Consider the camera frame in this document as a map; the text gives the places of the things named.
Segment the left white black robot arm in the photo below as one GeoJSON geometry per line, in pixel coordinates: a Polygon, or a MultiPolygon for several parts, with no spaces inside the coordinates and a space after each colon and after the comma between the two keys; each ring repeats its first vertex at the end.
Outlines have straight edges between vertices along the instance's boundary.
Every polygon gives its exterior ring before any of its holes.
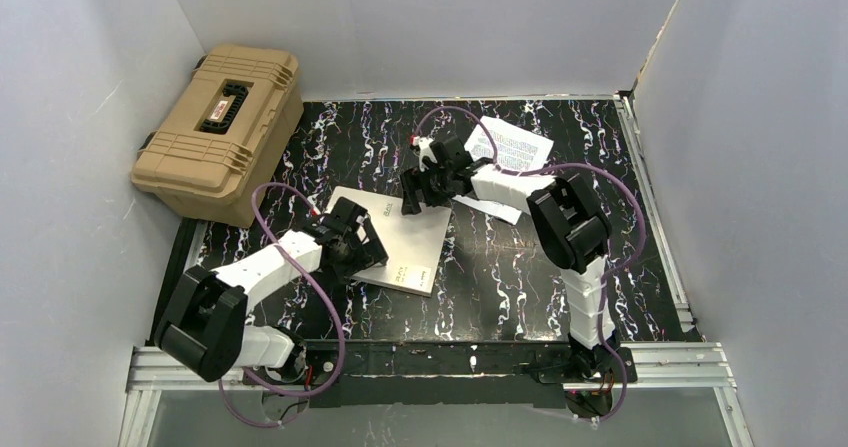
{"type": "Polygon", "coordinates": [[[267,297],[317,273],[341,282],[389,256],[368,210],[342,197],[327,213],[286,231],[237,262],[187,269],[176,283],[153,343],[207,382],[233,368],[280,369],[296,348],[290,335],[248,316],[267,297]]]}

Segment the printed white paper sheets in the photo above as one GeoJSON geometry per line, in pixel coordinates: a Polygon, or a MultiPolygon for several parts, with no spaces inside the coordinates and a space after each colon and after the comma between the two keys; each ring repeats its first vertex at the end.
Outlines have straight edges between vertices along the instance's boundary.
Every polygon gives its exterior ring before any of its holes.
{"type": "MultiPolygon", "coordinates": [[[[492,135],[498,150],[497,163],[507,170],[531,171],[545,166],[554,146],[552,139],[512,125],[502,119],[483,116],[483,125],[492,135]]],[[[491,157],[492,147],[481,127],[472,131],[465,149],[474,160],[491,157]]],[[[515,225],[521,213],[517,208],[494,201],[481,201],[468,196],[456,196],[454,200],[480,212],[515,225]]]]}

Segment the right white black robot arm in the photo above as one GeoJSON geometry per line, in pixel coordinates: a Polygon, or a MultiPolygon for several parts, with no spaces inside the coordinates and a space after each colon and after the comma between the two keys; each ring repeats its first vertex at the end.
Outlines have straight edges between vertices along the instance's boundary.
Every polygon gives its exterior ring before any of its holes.
{"type": "Polygon", "coordinates": [[[559,268],[569,303],[567,372],[603,376],[619,362],[621,337],[603,292],[612,226],[597,196],[578,175],[509,173],[490,158],[473,159],[455,137],[415,136],[415,167],[403,171],[401,211],[417,215],[457,196],[503,204],[530,217],[548,260],[559,268]]]}

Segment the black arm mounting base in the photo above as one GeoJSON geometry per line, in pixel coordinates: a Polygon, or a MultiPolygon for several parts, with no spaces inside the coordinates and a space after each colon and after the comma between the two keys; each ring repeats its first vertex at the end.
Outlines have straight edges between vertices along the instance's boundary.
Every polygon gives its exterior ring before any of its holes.
{"type": "Polygon", "coordinates": [[[605,409],[638,379],[630,349],[585,375],[565,341],[351,340],[340,377],[314,396],[313,408],[405,405],[581,404],[605,409]]]}

